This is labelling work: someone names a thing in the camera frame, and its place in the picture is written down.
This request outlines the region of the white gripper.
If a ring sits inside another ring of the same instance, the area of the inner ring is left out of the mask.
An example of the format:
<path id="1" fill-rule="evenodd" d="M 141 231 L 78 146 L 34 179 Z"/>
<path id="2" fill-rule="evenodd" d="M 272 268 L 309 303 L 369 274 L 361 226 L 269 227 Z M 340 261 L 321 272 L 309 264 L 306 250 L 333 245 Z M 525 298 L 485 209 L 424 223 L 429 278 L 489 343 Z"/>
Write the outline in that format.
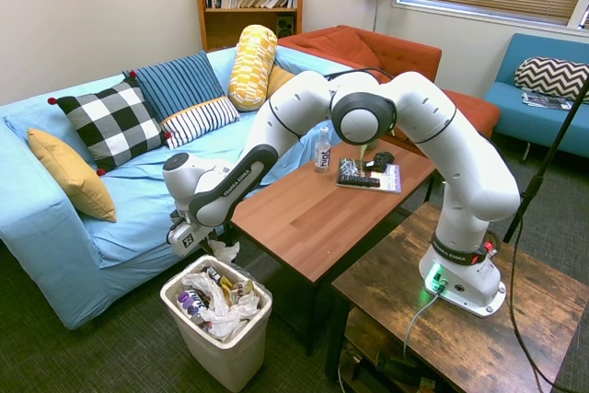
<path id="1" fill-rule="evenodd" d="M 169 217 L 172 226 L 167 233 L 167 243 L 176 255 L 185 257 L 199 245 L 205 250 L 214 249 L 214 241 L 207 238 L 213 233 L 213 227 L 189 223 L 178 212 L 172 212 Z"/>

